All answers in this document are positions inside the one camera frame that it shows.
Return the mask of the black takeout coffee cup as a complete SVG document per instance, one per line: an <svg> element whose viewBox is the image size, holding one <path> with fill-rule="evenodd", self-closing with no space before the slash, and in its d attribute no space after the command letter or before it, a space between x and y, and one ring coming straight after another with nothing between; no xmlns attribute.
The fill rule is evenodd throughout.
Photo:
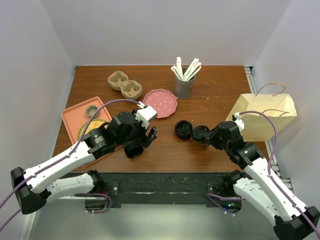
<svg viewBox="0 0 320 240"><path fill-rule="evenodd" d="M211 143L208 140L199 141L198 144L201 145L202 147L208 147L211 145Z"/></svg>

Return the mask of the stack of black cups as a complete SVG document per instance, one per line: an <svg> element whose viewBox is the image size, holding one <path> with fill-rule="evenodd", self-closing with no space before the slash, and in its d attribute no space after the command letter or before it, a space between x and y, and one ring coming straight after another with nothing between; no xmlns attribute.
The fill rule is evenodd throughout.
<svg viewBox="0 0 320 240"><path fill-rule="evenodd" d="M124 152L129 159L133 159L140 156L143 153L143 151L143 146L136 141L130 141L124 144Z"/></svg>

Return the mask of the black coffee cup lid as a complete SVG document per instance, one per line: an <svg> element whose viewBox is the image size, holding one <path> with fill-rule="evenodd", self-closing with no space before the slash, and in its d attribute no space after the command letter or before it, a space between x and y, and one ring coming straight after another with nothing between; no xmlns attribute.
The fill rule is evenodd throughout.
<svg viewBox="0 0 320 240"><path fill-rule="evenodd" d="M204 134L209 132L210 129L205 125L196 126L191 133L191 137L194 141L201 142L205 140Z"/></svg>

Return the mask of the beige cardboard cup carrier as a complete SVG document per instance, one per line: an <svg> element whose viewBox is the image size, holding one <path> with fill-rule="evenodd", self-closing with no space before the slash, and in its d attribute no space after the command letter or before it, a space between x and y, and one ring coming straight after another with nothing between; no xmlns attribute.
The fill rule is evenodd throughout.
<svg viewBox="0 0 320 240"><path fill-rule="evenodd" d="M112 73L107 79L108 85L129 100L137 100L142 95L142 86L122 71Z"/></svg>

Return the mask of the beige paper takeout bag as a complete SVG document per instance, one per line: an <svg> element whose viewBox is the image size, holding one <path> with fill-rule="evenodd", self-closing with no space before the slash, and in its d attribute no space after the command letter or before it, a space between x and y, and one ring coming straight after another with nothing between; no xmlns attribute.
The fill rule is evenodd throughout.
<svg viewBox="0 0 320 240"><path fill-rule="evenodd" d="M275 135L271 123L264 116L254 113L255 111L271 119L278 132L297 117L292 97L282 90L272 94L264 94L260 90L257 93L243 93L226 120L230 121L235 113L246 112L241 116L244 122L241 135L246 142L266 142Z"/></svg>

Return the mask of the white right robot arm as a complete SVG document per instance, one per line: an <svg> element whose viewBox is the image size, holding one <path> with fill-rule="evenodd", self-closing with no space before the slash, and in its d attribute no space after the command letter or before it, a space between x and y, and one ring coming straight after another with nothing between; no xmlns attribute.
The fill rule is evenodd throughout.
<svg viewBox="0 0 320 240"><path fill-rule="evenodd" d="M225 151L230 160L244 173L234 171L223 183L223 192L248 201L272 225L280 240L303 240L317 233L320 212L307 206L271 169L257 146L245 142L241 119L224 121L204 133L204 139L215 149Z"/></svg>

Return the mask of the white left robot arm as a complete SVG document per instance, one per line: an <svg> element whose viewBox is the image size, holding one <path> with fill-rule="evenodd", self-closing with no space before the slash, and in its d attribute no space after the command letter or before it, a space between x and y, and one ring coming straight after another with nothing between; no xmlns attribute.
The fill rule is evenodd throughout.
<svg viewBox="0 0 320 240"><path fill-rule="evenodd" d="M157 128L149 128L156 116L156 112L147 109L121 112L111 122L90 130L76 144L46 162L28 169L13 169L11 182L21 213L34 213L47 203L68 195L103 196L105 182L96 170L76 177L64 176L114 152L118 146L124 147L127 158L138 157L157 137Z"/></svg>

